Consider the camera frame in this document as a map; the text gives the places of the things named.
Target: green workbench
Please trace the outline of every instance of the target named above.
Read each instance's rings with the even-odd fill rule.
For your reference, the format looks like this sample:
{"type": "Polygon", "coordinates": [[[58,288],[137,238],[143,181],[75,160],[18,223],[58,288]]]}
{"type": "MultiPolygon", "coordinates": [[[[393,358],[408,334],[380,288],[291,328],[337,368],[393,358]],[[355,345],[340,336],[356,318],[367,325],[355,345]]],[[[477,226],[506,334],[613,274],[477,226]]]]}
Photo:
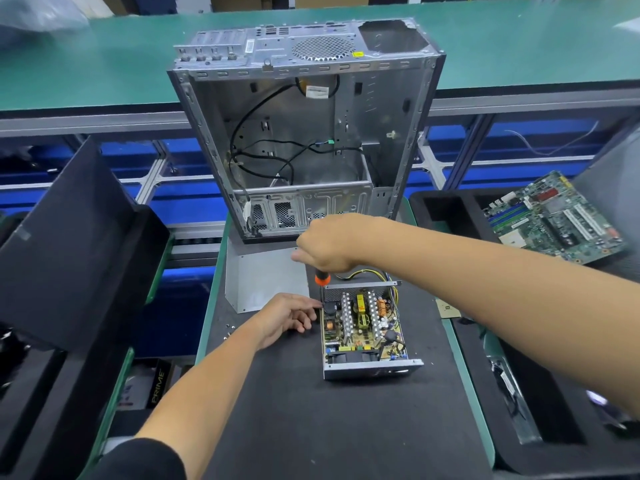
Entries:
{"type": "Polygon", "coordinates": [[[413,16],[447,53],[438,88],[640,80],[640,34],[614,25],[640,0],[477,0],[420,5],[121,17],[2,51],[0,111],[176,103],[173,45],[196,31],[413,16]]]}

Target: plastic bag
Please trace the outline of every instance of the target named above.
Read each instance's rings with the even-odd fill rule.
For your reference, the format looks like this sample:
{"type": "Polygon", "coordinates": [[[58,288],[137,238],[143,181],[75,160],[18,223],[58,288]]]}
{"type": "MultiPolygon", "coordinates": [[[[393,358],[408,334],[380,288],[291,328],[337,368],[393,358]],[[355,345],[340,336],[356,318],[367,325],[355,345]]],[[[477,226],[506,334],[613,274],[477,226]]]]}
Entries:
{"type": "Polygon", "coordinates": [[[0,25],[51,32],[87,27],[89,20],[71,0],[0,0],[0,25]]]}

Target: circuit board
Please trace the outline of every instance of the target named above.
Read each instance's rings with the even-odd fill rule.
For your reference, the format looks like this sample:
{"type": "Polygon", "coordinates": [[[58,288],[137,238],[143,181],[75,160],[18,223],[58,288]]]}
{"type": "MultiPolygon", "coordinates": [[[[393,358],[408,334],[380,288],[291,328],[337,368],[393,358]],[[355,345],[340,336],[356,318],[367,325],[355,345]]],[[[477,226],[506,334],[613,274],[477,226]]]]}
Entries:
{"type": "Polygon", "coordinates": [[[484,215],[503,244],[577,264],[626,247],[618,231],[558,171],[491,202],[484,215]]]}
{"type": "Polygon", "coordinates": [[[350,289],[320,313],[324,363],[407,359],[396,304],[389,291],[350,289]]]}

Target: green circuit board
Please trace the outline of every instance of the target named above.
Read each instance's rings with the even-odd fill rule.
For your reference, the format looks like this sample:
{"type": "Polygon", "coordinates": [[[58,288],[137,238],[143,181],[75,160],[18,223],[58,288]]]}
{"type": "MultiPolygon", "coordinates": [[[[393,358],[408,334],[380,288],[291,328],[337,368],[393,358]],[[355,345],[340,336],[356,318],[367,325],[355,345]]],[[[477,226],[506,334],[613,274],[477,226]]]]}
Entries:
{"type": "Polygon", "coordinates": [[[558,171],[491,202],[484,215],[503,244],[577,264],[626,247],[618,231],[558,171]]]}

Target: white cable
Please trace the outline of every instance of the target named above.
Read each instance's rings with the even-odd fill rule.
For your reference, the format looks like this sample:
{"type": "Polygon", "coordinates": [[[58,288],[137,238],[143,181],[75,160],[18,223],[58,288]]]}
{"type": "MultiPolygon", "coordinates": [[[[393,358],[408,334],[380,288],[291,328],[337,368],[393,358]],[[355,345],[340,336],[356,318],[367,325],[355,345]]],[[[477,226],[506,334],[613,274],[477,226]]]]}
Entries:
{"type": "Polygon", "coordinates": [[[535,154],[535,155],[540,155],[542,157],[550,157],[551,155],[553,155],[556,152],[559,152],[560,150],[563,150],[564,148],[566,148],[567,146],[570,146],[574,143],[577,143],[578,141],[580,141],[582,138],[586,138],[588,137],[588,135],[590,135],[591,133],[593,133],[595,131],[595,129],[598,126],[599,121],[596,121],[595,124],[593,125],[593,128],[591,128],[587,133],[583,134],[582,136],[579,136],[578,138],[574,139],[573,141],[570,141],[567,144],[564,144],[562,146],[560,146],[559,148],[556,148],[554,151],[552,151],[551,153],[542,153],[542,152],[538,152],[536,150],[534,150],[531,145],[529,144],[529,142],[527,141],[527,139],[521,135],[520,133],[518,133],[517,131],[514,130],[504,130],[507,133],[511,133],[516,135],[518,138],[520,138],[522,140],[522,142],[527,145],[527,148],[530,149],[530,151],[535,154]]]}

